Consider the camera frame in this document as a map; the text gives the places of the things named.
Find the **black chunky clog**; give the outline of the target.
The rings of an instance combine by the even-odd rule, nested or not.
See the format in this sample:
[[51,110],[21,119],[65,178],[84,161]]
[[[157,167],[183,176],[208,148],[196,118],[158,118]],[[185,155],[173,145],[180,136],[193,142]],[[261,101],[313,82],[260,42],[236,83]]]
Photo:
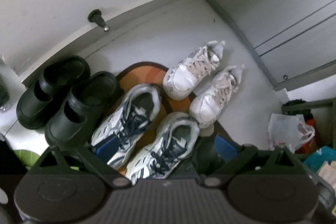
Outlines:
[[62,151],[84,145],[121,95],[118,80],[107,71],[97,72],[84,83],[75,85],[45,127],[47,143]]
[[57,113],[70,89],[89,79],[88,63],[79,56],[70,56],[45,67],[20,97],[16,114],[27,129],[43,128]]

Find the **white patterned sneaker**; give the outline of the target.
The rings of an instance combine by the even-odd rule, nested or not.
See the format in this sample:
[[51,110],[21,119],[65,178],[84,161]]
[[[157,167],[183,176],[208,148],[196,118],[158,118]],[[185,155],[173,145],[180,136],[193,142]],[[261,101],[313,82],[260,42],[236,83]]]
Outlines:
[[232,96],[238,91],[242,81],[244,64],[226,67],[218,71],[207,90],[190,104],[189,114],[197,120],[201,129],[213,125]]

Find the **grey sneaker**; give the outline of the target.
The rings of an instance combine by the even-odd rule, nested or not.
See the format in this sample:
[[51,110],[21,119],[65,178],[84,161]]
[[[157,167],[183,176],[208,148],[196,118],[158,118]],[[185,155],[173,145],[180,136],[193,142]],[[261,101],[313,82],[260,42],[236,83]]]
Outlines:
[[124,95],[118,108],[93,133],[92,146],[102,144],[108,137],[119,139],[118,151],[107,162],[110,167],[118,170],[129,160],[136,143],[157,118],[161,98],[156,84],[134,86]]
[[200,133],[198,122],[187,113],[174,112],[156,130],[155,141],[128,162],[125,176],[132,184],[139,179],[165,179],[187,159]]

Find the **white sneaker with beige laces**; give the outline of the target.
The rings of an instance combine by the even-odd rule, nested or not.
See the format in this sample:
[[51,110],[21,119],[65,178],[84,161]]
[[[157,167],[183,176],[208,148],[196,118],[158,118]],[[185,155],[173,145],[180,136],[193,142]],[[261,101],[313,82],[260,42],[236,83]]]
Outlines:
[[171,67],[163,78],[165,93],[175,101],[187,98],[205,77],[218,69],[225,45],[224,40],[208,42]]

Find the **black slipper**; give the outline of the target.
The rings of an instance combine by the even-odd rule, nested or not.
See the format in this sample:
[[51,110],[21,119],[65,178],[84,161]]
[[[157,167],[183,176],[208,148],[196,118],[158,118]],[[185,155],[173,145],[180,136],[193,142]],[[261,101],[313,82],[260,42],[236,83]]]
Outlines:
[[203,137],[209,137],[211,136],[213,133],[214,133],[214,125],[210,125],[209,127],[207,128],[202,128],[200,129],[200,132],[199,132],[199,137],[203,138]]

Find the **green leaf mat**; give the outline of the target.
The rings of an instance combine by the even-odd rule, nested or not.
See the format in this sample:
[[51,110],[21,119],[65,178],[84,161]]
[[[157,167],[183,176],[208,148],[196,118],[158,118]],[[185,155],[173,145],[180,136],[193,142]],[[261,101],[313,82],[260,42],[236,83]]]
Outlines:
[[[28,170],[30,170],[41,157],[37,153],[26,149],[15,150],[14,153]],[[39,167],[41,168],[58,165],[59,163],[57,162],[56,157],[52,155],[52,153],[48,153],[39,163]]]

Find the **white plastic bag red print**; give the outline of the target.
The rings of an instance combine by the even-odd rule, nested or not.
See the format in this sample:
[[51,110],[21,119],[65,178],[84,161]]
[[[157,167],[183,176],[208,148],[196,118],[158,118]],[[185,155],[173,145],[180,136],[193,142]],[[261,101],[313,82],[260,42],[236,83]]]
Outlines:
[[302,114],[283,115],[272,113],[268,122],[269,147],[286,147],[295,153],[315,136],[315,129],[306,123]]

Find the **teal blue printed garment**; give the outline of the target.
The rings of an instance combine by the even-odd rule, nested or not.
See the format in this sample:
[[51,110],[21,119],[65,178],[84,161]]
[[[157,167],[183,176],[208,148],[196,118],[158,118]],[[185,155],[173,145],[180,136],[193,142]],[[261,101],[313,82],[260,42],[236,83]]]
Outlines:
[[313,172],[317,173],[322,165],[336,160],[336,150],[324,146],[311,154],[303,163]]

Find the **orange cat-shaped floor mat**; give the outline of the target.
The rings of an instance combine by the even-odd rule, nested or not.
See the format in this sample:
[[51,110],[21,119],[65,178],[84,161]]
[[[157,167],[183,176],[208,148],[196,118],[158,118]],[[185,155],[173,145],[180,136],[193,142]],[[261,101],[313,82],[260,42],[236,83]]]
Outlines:
[[139,179],[167,178],[192,154],[201,131],[189,114],[171,113],[157,128],[155,141],[133,156],[136,144],[157,118],[161,100],[155,84],[134,86],[92,136],[93,146],[106,149],[104,161],[115,170],[125,166],[132,184]]

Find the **grey door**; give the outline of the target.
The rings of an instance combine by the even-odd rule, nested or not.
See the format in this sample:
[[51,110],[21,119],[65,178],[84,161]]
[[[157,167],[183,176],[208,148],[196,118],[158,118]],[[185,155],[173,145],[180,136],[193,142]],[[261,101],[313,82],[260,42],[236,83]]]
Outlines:
[[206,0],[272,86],[293,90],[335,74],[335,0]]

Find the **dark shoe rack frame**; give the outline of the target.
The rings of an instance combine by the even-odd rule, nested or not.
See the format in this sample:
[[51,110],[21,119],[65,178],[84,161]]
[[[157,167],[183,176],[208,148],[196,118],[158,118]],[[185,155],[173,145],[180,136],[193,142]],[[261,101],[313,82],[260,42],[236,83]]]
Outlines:
[[335,148],[335,98],[329,98],[324,100],[317,100],[311,102],[303,102],[294,105],[283,105],[281,107],[282,113],[288,113],[291,111],[312,110],[329,107],[332,111],[332,126],[333,126],[333,148]]

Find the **wall door stopper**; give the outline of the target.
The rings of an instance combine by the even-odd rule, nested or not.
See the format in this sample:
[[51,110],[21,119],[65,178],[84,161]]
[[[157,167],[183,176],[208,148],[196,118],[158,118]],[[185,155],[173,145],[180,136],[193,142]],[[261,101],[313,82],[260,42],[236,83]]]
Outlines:
[[104,32],[108,32],[110,30],[110,27],[106,24],[105,20],[102,18],[102,12],[99,9],[95,9],[89,13],[88,21],[97,24],[104,30]]

